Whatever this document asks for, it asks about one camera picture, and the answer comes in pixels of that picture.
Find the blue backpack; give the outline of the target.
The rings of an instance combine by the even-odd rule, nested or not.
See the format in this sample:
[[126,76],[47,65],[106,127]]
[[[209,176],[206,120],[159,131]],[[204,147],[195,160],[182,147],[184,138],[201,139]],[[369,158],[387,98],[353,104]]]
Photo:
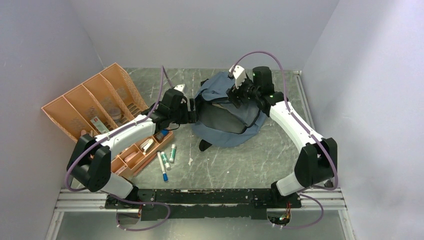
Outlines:
[[256,136],[267,119],[254,101],[235,107],[226,94],[233,85],[223,71],[201,82],[194,98],[198,121],[191,125],[192,132],[201,139],[201,152],[211,146],[239,146]]

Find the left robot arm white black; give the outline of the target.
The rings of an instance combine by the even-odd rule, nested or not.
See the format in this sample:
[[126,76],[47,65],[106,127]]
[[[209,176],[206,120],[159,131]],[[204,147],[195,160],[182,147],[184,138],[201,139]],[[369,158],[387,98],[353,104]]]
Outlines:
[[187,98],[176,88],[166,90],[159,102],[128,123],[95,137],[81,136],[66,168],[66,188],[73,190],[69,184],[69,177],[73,177],[90,192],[107,192],[117,196],[124,207],[134,207],[139,200],[138,189],[111,171],[112,160],[126,148],[165,130],[170,124],[194,124],[197,120],[193,98]]

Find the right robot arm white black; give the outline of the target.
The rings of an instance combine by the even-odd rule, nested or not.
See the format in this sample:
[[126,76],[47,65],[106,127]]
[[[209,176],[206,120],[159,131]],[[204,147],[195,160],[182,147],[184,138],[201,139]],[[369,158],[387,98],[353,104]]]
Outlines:
[[336,141],[317,133],[295,111],[285,94],[275,91],[269,67],[255,67],[249,78],[243,67],[232,66],[228,78],[234,81],[226,92],[230,102],[236,108],[255,103],[286,132],[299,151],[292,172],[271,185],[276,190],[270,193],[269,199],[275,207],[282,207],[293,193],[336,177]]

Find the green white glue stick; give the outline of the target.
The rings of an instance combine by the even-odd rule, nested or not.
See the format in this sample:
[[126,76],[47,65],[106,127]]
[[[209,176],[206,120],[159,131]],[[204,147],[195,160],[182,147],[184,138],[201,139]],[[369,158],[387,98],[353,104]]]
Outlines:
[[168,159],[168,157],[167,157],[166,153],[165,153],[164,151],[162,151],[162,152],[160,153],[160,155],[161,155],[162,162],[163,162],[163,165],[164,165],[165,169],[166,169],[167,171],[170,171],[170,170],[172,169],[172,167],[171,167],[170,161],[169,161],[169,159]]

